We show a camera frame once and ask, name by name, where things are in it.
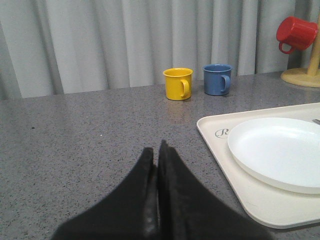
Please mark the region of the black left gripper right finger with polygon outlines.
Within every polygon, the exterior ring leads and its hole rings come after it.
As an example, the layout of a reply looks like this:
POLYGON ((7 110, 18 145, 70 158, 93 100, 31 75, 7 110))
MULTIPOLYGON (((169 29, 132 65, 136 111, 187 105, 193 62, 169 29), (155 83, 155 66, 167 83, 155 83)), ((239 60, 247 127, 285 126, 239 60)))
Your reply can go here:
POLYGON ((238 214, 211 194, 177 151, 161 142, 158 200, 164 240, 271 240, 262 226, 238 214))

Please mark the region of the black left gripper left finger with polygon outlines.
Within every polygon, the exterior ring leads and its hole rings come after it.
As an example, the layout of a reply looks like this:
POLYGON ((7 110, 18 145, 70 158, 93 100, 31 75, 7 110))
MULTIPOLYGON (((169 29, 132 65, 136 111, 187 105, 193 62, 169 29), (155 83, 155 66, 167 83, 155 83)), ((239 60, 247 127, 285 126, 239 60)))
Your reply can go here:
POLYGON ((143 149, 126 178, 99 203, 63 223, 54 240, 158 239, 157 167, 143 149))

